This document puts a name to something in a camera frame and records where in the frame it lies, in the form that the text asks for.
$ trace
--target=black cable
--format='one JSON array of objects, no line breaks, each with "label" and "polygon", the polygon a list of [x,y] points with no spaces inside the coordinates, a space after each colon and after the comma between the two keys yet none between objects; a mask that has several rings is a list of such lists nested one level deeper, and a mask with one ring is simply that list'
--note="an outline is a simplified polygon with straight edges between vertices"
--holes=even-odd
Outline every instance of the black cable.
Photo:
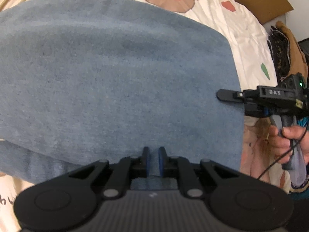
[{"label": "black cable", "polygon": [[292,150],[294,150],[295,147],[297,147],[299,145],[299,143],[302,141],[302,139],[305,137],[306,133],[307,133],[307,128],[308,128],[308,124],[309,124],[309,120],[307,121],[306,124],[306,129],[302,135],[302,137],[295,143],[294,146],[292,146],[287,152],[285,152],[284,154],[282,154],[278,159],[276,159],[272,164],[270,164],[264,171],[263,173],[261,173],[261,175],[257,178],[258,180],[261,179],[261,177],[268,172],[269,169],[271,169],[273,167],[273,165],[275,165],[279,160],[281,160],[283,157],[285,157],[287,154],[289,154]]}]

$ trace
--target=finger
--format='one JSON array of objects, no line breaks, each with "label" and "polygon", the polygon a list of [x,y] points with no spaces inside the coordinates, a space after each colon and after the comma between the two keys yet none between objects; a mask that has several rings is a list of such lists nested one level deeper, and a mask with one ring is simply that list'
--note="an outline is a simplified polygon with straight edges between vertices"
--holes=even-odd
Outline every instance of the finger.
[{"label": "finger", "polygon": [[[275,156],[282,156],[284,153],[288,152],[290,148],[273,148],[272,152]],[[290,151],[287,155],[291,156],[293,151]]]},{"label": "finger", "polygon": [[288,148],[291,144],[289,139],[279,136],[268,138],[268,142],[271,146],[275,148]]},{"label": "finger", "polygon": [[305,127],[301,127],[299,125],[284,127],[282,134],[288,139],[300,139],[304,134],[305,129]]},{"label": "finger", "polygon": [[268,133],[270,136],[278,136],[279,130],[276,126],[271,125],[268,129]]},{"label": "finger", "polygon": [[277,163],[280,164],[284,164],[284,163],[288,163],[290,160],[290,156],[286,155],[284,156],[282,159],[280,159],[279,161],[277,161]]}]

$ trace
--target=human hand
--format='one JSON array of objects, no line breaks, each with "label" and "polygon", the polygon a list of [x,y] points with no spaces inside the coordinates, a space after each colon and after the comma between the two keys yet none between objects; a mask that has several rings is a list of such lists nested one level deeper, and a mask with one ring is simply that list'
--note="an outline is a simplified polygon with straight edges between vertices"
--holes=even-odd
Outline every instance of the human hand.
[{"label": "human hand", "polygon": [[[282,156],[282,154],[287,152],[290,149],[290,139],[299,140],[304,134],[305,129],[305,127],[301,127],[299,125],[284,127],[282,130],[284,137],[279,137],[278,128],[271,125],[269,128],[268,142],[271,147],[271,152],[275,155],[275,159],[278,159]],[[300,142],[300,146],[304,155],[305,164],[307,165],[309,162],[309,132],[305,134],[304,138]],[[291,155],[292,151],[279,160],[278,163],[287,163],[290,160]]]}]

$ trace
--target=gray handle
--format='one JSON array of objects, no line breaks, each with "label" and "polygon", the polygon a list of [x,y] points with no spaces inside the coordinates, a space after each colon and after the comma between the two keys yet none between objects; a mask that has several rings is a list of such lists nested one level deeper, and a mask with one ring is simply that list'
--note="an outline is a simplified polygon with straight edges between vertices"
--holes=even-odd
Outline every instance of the gray handle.
[{"label": "gray handle", "polygon": [[[272,115],[270,117],[270,122],[278,128],[280,137],[283,137],[283,127],[297,125],[297,120],[295,116],[292,117],[286,115]],[[291,147],[295,144],[296,140],[291,140]],[[282,164],[282,169],[289,172],[291,182],[295,186],[299,187],[304,183],[307,171],[300,144],[293,150],[293,154],[291,155],[289,162]]]}]

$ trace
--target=yellow label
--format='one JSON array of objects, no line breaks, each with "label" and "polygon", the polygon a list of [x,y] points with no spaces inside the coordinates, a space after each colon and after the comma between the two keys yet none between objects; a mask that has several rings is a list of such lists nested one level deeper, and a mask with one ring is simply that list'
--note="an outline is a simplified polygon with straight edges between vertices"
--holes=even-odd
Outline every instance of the yellow label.
[{"label": "yellow label", "polygon": [[296,99],[296,107],[302,109],[302,101]]}]

